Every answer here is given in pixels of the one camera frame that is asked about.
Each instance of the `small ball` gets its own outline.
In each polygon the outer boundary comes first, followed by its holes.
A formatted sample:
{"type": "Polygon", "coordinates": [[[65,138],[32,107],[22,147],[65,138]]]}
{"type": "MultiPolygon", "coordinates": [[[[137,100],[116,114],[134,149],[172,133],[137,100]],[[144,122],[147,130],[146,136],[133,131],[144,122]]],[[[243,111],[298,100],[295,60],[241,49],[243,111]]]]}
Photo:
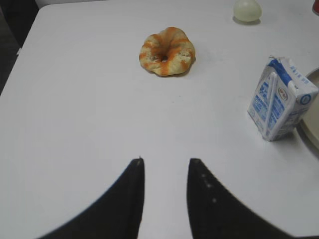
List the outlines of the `small ball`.
{"type": "Polygon", "coordinates": [[[255,0],[238,0],[234,5],[235,18],[243,22],[256,21],[261,14],[261,7],[255,0]]]}

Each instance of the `plate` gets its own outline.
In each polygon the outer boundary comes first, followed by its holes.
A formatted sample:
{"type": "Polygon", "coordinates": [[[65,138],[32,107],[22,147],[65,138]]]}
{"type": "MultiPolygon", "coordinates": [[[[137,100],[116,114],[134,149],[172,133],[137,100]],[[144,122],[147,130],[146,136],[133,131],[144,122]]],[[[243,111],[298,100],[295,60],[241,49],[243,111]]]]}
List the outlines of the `plate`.
{"type": "MultiPolygon", "coordinates": [[[[319,87],[319,68],[311,72],[307,78],[319,87]]],[[[300,121],[300,126],[309,140],[319,149],[319,96],[300,121]]]]}

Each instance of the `milk carton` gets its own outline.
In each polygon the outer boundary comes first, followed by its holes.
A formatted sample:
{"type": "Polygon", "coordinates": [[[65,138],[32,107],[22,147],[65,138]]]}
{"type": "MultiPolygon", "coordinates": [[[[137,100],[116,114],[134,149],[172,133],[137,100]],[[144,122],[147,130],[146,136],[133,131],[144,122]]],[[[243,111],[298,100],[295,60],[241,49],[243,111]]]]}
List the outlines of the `milk carton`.
{"type": "Polygon", "coordinates": [[[297,126],[318,91],[290,59],[270,57],[248,113],[263,138],[273,141],[297,126]]]}

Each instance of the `glazed donut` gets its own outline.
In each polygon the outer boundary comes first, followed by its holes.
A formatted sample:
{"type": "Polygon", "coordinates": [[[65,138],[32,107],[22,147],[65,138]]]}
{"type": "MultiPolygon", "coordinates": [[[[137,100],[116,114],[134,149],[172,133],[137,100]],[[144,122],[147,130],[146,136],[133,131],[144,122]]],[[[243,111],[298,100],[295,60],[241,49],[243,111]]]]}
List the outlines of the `glazed donut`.
{"type": "Polygon", "coordinates": [[[168,27],[146,38],[139,59],[142,67],[157,75],[180,74],[194,61],[195,48],[181,29],[168,27]]]}

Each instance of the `table surface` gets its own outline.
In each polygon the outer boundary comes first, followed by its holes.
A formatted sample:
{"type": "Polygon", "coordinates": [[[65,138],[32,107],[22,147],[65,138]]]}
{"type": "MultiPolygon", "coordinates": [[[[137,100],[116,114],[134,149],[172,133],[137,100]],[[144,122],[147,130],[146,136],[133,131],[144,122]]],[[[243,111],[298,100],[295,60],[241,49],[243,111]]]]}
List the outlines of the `table surface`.
{"type": "Polygon", "coordinates": [[[141,239],[190,239],[187,167],[201,158],[240,201],[294,236],[319,235],[319,159],[295,131],[264,141],[247,108],[269,55],[319,65],[312,0],[110,0],[42,8],[0,97],[0,238],[33,239],[94,202],[131,159],[146,164],[141,239]],[[183,29],[188,74],[141,68],[150,34],[183,29]]]}

